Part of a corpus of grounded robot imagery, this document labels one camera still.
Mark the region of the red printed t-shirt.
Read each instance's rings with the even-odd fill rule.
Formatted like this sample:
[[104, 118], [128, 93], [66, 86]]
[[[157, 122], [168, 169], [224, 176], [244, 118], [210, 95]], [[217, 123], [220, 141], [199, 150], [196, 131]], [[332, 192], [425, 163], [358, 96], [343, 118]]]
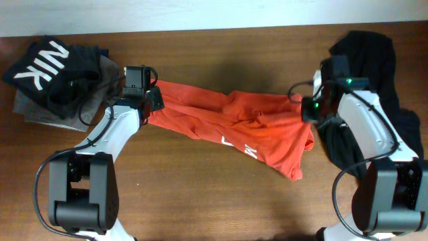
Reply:
[[295, 181], [303, 177], [304, 151], [315, 141], [302, 121], [300, 95], [232, 91], [223, 94], [159, 80], [165, 107], [149, 123], [191, 139], [234, 147]]

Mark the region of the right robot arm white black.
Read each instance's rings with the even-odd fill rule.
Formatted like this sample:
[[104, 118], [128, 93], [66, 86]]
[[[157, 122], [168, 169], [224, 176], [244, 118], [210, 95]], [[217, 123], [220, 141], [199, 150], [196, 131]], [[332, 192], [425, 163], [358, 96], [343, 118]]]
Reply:
[[354, 77], [346, 56], [323, 61], [314, 92], [301, 103], [302, 120], [320, 124], [338, 115], [349, 127], [363, 161], [344, 168], [332, 185], [358, 166], [367, 172], [355, 191], [347, 217], [334, 207], [339, 222], [321, 228], [317, 240], [391, 240], [427, 228], [427, 162], [401, 138], [385, 114], [367, 77]]

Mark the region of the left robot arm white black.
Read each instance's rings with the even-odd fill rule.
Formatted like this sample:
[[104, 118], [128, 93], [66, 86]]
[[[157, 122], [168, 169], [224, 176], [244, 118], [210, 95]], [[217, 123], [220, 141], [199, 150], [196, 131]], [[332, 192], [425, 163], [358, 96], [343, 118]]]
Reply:
[[133, 240], [118, 219], [114, 162], [127, 141], [163, 109], [153, 67], [127, 66], [123, 95], [107, 101], [102, 120], [80, 144], [43, 162], [49, 168], [48, 220], [51, 232], [83, 240]]

